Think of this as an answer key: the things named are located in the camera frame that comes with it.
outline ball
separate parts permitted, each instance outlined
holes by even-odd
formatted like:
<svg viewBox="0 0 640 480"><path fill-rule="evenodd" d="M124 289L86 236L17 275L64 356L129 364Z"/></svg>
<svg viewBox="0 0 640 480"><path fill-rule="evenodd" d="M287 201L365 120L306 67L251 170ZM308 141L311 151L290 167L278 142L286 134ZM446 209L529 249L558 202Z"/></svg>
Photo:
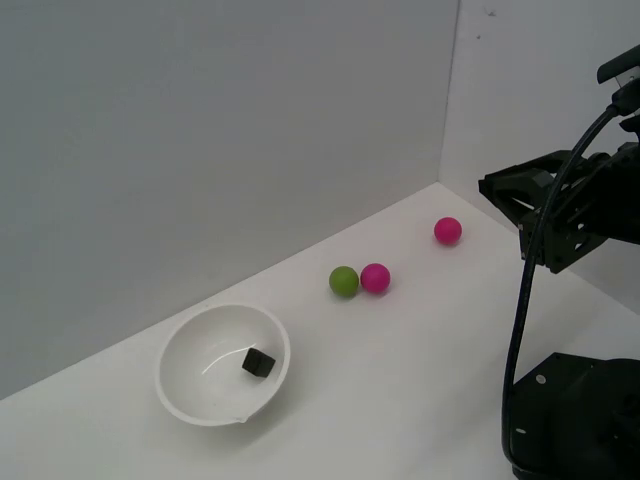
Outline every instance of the ball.
<svg viewBox="0 0 640 480"><path fill-rule="evenodd" d="M380 294L391 283L391 273L384 265L372 263L367 265L360 274L360 283L367 292Z"/></svg>
<svg viewBox="0 0 640 480"><path fill-rule="evenodd" d="M443 245L455 245L462 236L462 225L455 218L444 217L436 222L433 234Z"/></svg>
<svg viewBox="0 0 640 480"><path fill-rule="evenodd" d="M338 267L329 275L329 287L341 297L353 297L358 292L358 274L351 267Z"/></svg>

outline black cable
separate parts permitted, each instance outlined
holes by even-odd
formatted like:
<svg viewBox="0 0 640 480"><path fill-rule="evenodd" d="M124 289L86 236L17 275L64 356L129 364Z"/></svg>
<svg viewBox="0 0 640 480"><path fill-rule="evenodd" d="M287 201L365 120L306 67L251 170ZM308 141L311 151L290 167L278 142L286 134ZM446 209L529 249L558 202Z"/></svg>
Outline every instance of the black cable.
<svg viewBox="0 0 640 480"><path fill-rule="evenodd" d="M507 365L505 367L504 385L502 389L502 450L509 462L511 462L516 469L525 473L536 472L532 472L526 465L520 465L511 451L511 407L516 366L518 363L518 356L520 354L520 346L522 345L522 336L524 335L527 310L529 308L529 298L531 297L531 286L533 285L533 274L536 269L538 252L542 244L544 228L549 220L551 207L560 193L567 175L580 161L582 154L585 152L587 147L589 147L591 142L593 142L596 136L618 115L619 112L616 107L613 105L607 107L604 113L602 113L602 115L600 115L600 117L589 127L580 141L573 148L571 156L560 166L560 169L556 174L556 178L551 184L547 198L540 208L525 257L522 281L520 283L520 294L518 295L518 306L516 307L516 316L513 323L513 332L511 333L511 342L509 344L509 353L507 354Z"/></svg>

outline black block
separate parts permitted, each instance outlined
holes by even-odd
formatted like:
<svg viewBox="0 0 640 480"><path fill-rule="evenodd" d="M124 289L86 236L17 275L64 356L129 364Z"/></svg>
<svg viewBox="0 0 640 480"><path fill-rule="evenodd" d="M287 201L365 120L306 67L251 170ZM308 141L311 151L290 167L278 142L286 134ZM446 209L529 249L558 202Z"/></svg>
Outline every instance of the black block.
<svg viewBox="0 0 640 480"><path fill-rule="evenodd" d="M266 378L271 373L276 361L260 350L250 348L244 358L242 368L256 377Z"/></svg>

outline pink ball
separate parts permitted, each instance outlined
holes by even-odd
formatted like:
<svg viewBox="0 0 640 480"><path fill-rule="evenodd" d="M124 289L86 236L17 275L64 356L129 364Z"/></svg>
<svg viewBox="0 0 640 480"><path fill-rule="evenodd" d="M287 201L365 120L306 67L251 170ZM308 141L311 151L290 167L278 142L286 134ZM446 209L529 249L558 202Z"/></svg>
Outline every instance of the pink ball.
<svg viewBox="0 0 640 480"><path fill-rule="evenodd" d="M384 265L371 263L360 274L362 288L370 293L382 293L391 283L391 273Z"/></svg>
<svg viewBox="0 0 640 480"><path fill-rule="evenodd" d="M443 245L455 245L462 236L462 225L455 218L444 217L433 227L433 234Z"/></svg>

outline green ball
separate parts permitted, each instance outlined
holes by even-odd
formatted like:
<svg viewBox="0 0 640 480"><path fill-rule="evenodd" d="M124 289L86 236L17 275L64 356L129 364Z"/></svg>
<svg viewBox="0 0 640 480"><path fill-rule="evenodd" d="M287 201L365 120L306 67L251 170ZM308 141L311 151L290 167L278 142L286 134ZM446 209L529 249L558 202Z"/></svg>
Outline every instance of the green ball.
<svg viewBox="0 0 640 480"><path fill-rule="evenodd" d="M338 267L329 276L329 286L333 293L341 297L353 297L358 292L360 279L351 267Z"/></svg>

